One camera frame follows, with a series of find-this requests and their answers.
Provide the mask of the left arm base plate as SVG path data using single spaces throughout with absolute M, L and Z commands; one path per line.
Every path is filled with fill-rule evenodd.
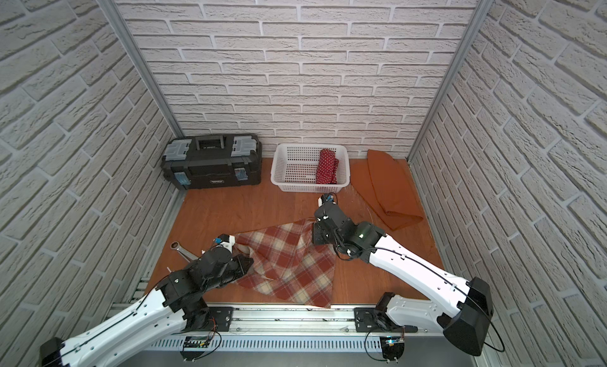
M 198 310 L 187 317 L 184 332 L 228 332 L 232 324 L 235 308 L 232 306 L 212 306 Z

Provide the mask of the red polka dot skirt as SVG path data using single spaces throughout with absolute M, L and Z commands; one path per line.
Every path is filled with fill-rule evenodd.
M 337 169 L 339 160 L 336 158 L 336 152 L 330 149 L 322 149 L 319 152 L 319 162 L 316 169 L 317 185 L 336 185 Z

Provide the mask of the red plaid skirt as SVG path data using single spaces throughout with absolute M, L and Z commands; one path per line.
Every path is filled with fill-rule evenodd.
M 236 283 L 286 302 L 328 308 L 333 296 L 336 256 L 312 242 L 316 220 L 305 218 L 235 235 L 235 247 L 253 259 Z

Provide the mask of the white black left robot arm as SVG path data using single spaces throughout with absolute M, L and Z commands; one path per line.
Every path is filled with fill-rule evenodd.
M 98 326 L 40 347 L 41 366 L 115 366 L 156 341 L 179 332 L 213 329 L 203 296 L 243 278 L 254 260 L 216 245 L 174 271 L 142 299 Z

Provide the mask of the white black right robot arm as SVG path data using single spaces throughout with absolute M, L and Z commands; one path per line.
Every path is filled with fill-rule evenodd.
M 312 231 L 314 245 L 330 245 L 340 260 L 361 260 L 398 277 L 427 297 L 433 307 L 418 316 L 418 326 L 430 322 L 460 351 L 479 357 L 494 329 L 493 298 L 485 280 L 446 272 L 400 245 L 383 229 L 355 223 L 325 194 L 319 198 Z

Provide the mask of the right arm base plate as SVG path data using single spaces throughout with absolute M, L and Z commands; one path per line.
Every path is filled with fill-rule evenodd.
M 367 332 L 405 332 L 417 333 L 418 327 L 411 325 L 397 325 L 375 308 L 358 307 L 353 309 L 356 331 Z

